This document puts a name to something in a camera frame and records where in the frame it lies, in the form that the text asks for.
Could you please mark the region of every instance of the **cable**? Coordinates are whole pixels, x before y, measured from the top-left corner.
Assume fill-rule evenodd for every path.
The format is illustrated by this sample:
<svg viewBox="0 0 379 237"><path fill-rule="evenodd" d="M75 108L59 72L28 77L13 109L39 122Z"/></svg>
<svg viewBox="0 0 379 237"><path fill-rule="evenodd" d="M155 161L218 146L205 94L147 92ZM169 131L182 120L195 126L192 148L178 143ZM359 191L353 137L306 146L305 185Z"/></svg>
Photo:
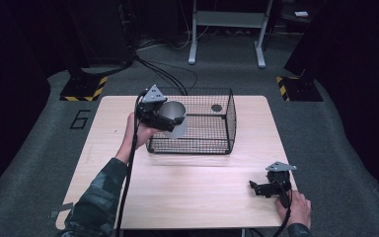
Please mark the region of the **cable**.
<svg viewBox="0 0 379 237"><path fill-rule="evenodd" d="M184 21L186 22L188 37L187 37L186 43L184 43L183 46L181 46L181 47L173 47L173 49L177 49L177 50L183 49L190 42L190 27L189 27L189 23L187 22L186 14L184 13L184 8L183 8L183 2L182 2L182 0L180 0L180 7L181 7L181 13L183 13Z"/></svg>
<svg viewBox="0 0 379 237"><path fill-rule="evenodd" d="M254 233L252 233L252 231L254 231L255 233L259 234L261 237L265 237L259 230L257 229L254 229L254 228L250 228L249 231L251 231L251 235L254 236Z"/></svg>
<svg viewBox="0 0 379 237"><path fill-rule="evenodd" d="M285 195L286 199L288 200L288 208L287 208L287 212L285 213L285 218L284 220L282 221L282 224L281 226L279 226L278 230L276 230L275 234L273 235L273 237L277 237L281 234L281 232L284 230L285 226L287 225L287 222L288 222L288 219L290 218L290 214L291 214L291 203L292 203L292 190L291 190L291 199L288 198L288 194L287 192L285 191L284 187L282 186L282 184L277 180L277 179L273 179L277 184L279 184L279 186L281 187L281 190L282 190L282 193Z"/></svg>
<svg viewBox="0 0 379 237"><path fill-rule="evenodd" d="M165 43L153 44L153 45L145 46L143 48L138 48L136 51L142 51L142 50L146 50L146 49L149 49L151 47L157 47L157 46L168 46L168 45Z"/></svg>
<svg viewBox="0 0 379 237"><path fill-rule="evenodd" d="M215 12L215 10L216 10L216 7L217 7L217 0L215 0L214 1L214 9L213 9L213 11ZM205 28L205 30L196 38L197 40L199 39L199 38L201 38L202 37L202 35L204 35L204 33L208 30L208 28L209 28L210 26L207 26L206 28Z"/></svg>
<svg viewBox="0 0 379 237"><path fill-rule="evenodd" d="M156 64L161 64L161 65L164 65L164 66L169 66L169 67L173 67L173 68L177 68L177 69L185 70L185 71L187 71L187 72L192 73L192 74L195 76L195 80L194 80L192 86L190 86L189 89L187 89L187 92L189 92L190 90L192 90L192 88L195 86L196 82L198 81L198 75L197 75L194 71L191 71L191 70L189 70L189 69L186 69L186 68L183 68L183 67L178 67L178 66L169 65L169 64L166 64L166 63L162 63L162 62L156 62L156 61L147 61L147 62L150 62L150 63L156 63Z"/></svg>
<svg viewBox="0 0 379 237"><path fill-rule="evenodd" d="M125 199L127 198L128 194L128 187L130 186L130 179L131 179L131 171L133 169L133 161L134 161L134 153L136 151L136 146L137 146L137 131L138 127L140 126L140 122L137 123L137 107L138 103L140 101L140 98L145 95L146 91L141 92L136 100L135 106L134 106L134 131L133 131L133 141L131 143L131 151L130 155L128 156L128 168L127 168L127 176L125 177L125 185L124 185L124 190L122 191L122 197L121 197L121 203L119 205L119 212L118 212L118 217L116 221L116 231L115 231L115 236L119 237L119 232L121 228L121 222L122 222L122 215L124 213L124 206L125 206Z"/></svg>
<svg viewBox="0 0 379 237"><path fill-rule="evenodd" d="M156 39L150 39L150 38L141 39L140 42L138 43L137 50L141 50L142 47L145 48L145 47L148 47L148 46L153 46L153 43L156 42L156 41L157 41Z"/></svg>
<svg viewBox="0 0 379 237"><path fill-rule="evenodd" d="M146 66L147 68L151 69L152 71L154 71L159 77L161 77L164 81L166 81L169 85L171 85L171 87L176 89L183 96L187 96L189 94L189 91L195 86L196 82L198 81L198 76L196 75L195 72L193 72L191 70L188 70L188 69L185 69L182 67L169 65L166 63L155 62L155 61L146 61L146 60L141 59L138 55L135 55L135 60L140 62L142 65ZM173 68L178 68L181 70L191 72L195 76L195 80L194 80L193 84L189 87L189 89L187 89L187 87L185 87L184 84L180 80L178 80L175 76L171 75L170 73L168 73L164 69L162 69L162 68L160 68L154 64L161 64L161 65L165 65L165 66L169 66L169 67L173 67Z"/></svg>

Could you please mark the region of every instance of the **yellow black warning tape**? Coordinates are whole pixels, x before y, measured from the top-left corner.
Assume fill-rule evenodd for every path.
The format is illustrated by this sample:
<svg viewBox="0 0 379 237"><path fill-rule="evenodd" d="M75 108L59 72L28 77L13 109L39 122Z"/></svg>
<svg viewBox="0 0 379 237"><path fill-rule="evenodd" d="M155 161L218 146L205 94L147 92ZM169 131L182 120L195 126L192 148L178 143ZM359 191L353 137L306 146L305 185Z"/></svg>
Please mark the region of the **yellow black warning tape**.
<svg viewBox="0 0 379 237"><path fill-rule="evenodd" d="M95 91L93 96L90 97L68 97L68 96L61 96L60 101L96 101L100 97L101 93L103 92L104 86L106 85L108 77L104 77L101 79L100 84L98 85L97 90Z"/></svg>
<svg viewBox="0 0 379 237"><path fill-rule="evenodd" d="M276 82L278 83L279 92L281 93L282 99L284 101L290 101L290 97L288 96L287 90L285 89L284 83L282 82L282 78L280 76L276 77ZM289 79L298 79L298 77L285 77Z"/></svg>

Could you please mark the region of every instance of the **dark curtain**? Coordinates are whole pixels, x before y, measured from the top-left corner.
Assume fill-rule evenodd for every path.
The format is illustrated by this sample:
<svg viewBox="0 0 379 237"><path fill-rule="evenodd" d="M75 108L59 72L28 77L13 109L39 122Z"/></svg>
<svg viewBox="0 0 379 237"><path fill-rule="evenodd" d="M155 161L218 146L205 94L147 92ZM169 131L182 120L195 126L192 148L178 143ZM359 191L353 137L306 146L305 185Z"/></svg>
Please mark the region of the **dark curtain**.
<svg viewBox="0 0 379 237"><path fill-rule="evenodd" d="M312 71L337 106L350 144L379 182L379 1L327 1L285 69Z"/></svg>
<svg viewBox="0 0 379 237"><path fill-rule="evenodd" d="M83 47L69 13L68 0L3 0L17 27L31 48L46 76L66 70L56 42L60 36L68 44L73 59L82 67L88 67ZM55 18L62 28L56 28L51 20Z"/></svg>
<svg viewBox="0 0 379 237"><path fill-rule="evenodd" d="M30 16L27 6L19 4L26 7L22 13ZM38 23L34 17L29 21L31 27ZM34 37L22 25L0 0L0 176L36 123L50 92L42 63L51 60L40 60L38 54L51 49L32 46Z"/></svg>

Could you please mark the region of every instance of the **human hand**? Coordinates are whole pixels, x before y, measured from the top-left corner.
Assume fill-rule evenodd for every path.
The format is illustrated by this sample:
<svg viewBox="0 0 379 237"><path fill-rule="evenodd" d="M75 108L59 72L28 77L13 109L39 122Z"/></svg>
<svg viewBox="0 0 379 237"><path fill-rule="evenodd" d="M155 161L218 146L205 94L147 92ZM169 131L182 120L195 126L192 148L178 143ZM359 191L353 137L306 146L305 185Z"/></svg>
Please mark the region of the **human hand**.
<svg viewBox="0 0 379 237"><path fill-rule="evenodd" d="M288 219L287 226L290 226L294 223L300 223L304 224L305 226L307 226L307 228L310 229L310 227L312 226L312 219L310 218L312 203L298 191L288 192L288 198L292 199L292 203L290 206L291 214ZM279 217L281 218L281 220L283 220L287 212L287 209L284 206L282 206L279 198L276 200L275 206Z"/></svg>
<svg viewBox="0 0 379 237"><path fill-rule="evenodd" d="M159 132L159 131L161 130L155 129L153 127L148 127L141 123L137 129L136 149L142 146L144 143L146 143L146 141L152 135L154 135L156 132ZM124 139L122 140L122 144L115 155L115 158L124 162L124 164L128 163L128 157L130 155L131 146L133 142L133 135L134 135L134 113L131 113L130 115L128 115L128 118L127 118L127 127L125 128Z"/></svg>

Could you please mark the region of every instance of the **black cable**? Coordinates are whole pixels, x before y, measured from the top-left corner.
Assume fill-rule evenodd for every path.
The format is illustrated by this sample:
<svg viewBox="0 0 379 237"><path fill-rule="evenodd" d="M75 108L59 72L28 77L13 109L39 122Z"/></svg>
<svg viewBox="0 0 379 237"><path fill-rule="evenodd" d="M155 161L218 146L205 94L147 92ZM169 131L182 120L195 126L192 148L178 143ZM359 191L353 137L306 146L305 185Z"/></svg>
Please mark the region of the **black cable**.
<svg viewBox="0 0 379 237"><path fill-rule="evenodd" d="M281 232L284 230L285 226L287 225L287 222L288 222L288 219L290 218L290 214L291 214L291 203L292 203L292 190L291 190L291 199L288 198L288 194L287 192L285 191L284 187L282 186L282 184L277 180L277 179L273 179L274 181L276 181L277 184L279 184L279 186L281 187L281 190L282 190L282 193L285 195L286 199L288 200L288 207L287 207L287 212L285 213L285 218L284 220L282 221L282 224L281 226L279 226L278 230L276 230L275 234L273 235L273 237L277 237L281 234Z"/></svg>
<svg viewBox="0 0 379 237"><path fill-rule="evenodd" d="M157 39L150 39L150 38L149 39L141 39L140 42L138 43L137 50L144 48L144 47L153 46L156 44L159 44Z"/></svg>
<svg viewBox="0 0 379 237"><path fill-rule="evenodd" d="M152 71L154 71L156 74L158 74L159 77L165 80L168 84L171 85L171 87L175 88L183 96L187 96L189 94L189 91L195 86L196 82L198 81L198 76L196 75L195 72L191 70L184 69L182 67L172 66L166 63L143 60L138 55L135 55L135 60L140 62L142 65L146 66L147 68L151 69ZM155 63L191 72L192 74L194 74L195 80L188 90L180 80L178 80L175 76L168 73L164 69L154 65Z"/></svg>
<svg viewBox="0 0 379 237"><path fill-rule="evenodd" d="M115 236L119 237L119 232L121 228L121 222L122 222L122 215L124 213L124 206L125 206L125 199L127 198L128 194L128 188L130 186L130 179L131 179L131 171L133 169L133 161L134 161L134 153L136 151L136 146L137 146L137 131L140 123L137 123L137 107L138 103L140 101L140 98L145 95L146 92L142 92L138 95L135 106L134 106L134 131L133 131L133 141L131 143L131 151L130 155L128 156L128 168L127 168L127 176L125 177L125 184L124 184L124 189L122 191L122 197L121 197L121 203L119 205L119 212L117 216L117 221L116 221L116 231L115 231Z"/></svg>
<svg viewBox="0 0 379 237"><path fill-rule="evenodd" d="M190 86L189 89L187 89L187 92L189 92L190 90L192 90L192 88L195 86L196 82L198 81L198 75L196 75L196 73L194 71L191 71L189 69L186 69L186 68L183 68L183 67L169 65L169 64L166 64L166 63L162 63L162 62L156 62L156 61L147 61L147 62L161 64L161 65L164 65L164 66L169 66L169 67L185 70L187 72L192 73L195 76L195 81L193 82L192 86Z"/></svg>
<svg viewBox="0 0 379 237"><path fill-rule="evenodd" d="M128 68L131 65L131 63L132 62L128 62L127 61L121 67L113 69L113 70L105 71L105 72L99 72L99 73L89 73L89 72L87 72L87 73L90 74L90 75L94 75L94 76L106 77L106 76L110 76L110 75L116 74L117 72L120 72L120 71Z"/></svg>
<svg viewBox="0 0 379 237"><path fill-rule="evenodd" d="M254 233L252 233L252 231L254 231L255 233L259 234L261 237L265 237L259 230L257 229L254 229L254 228L250 228L249 231L251 231L251 235L254 236Z"/></svg>
<svg viewBox="0 0 379 237"><path fill-rule="evenodd" d="M177 84L177 79L173 76L169 75L165 71L161 71L158 67L151 65L150 63L147 63L145 60L140 59L139 57L136 57L136 60L143 64L144 66L148 67L152 71L154 71L158 76L160 76L162 79L164 79L168 84L170 84L172 87L174 87L165 77L167 77L172 83L175 84L175 87L181 95L184 95L185 93L181 90L180 86Z"/></svg>

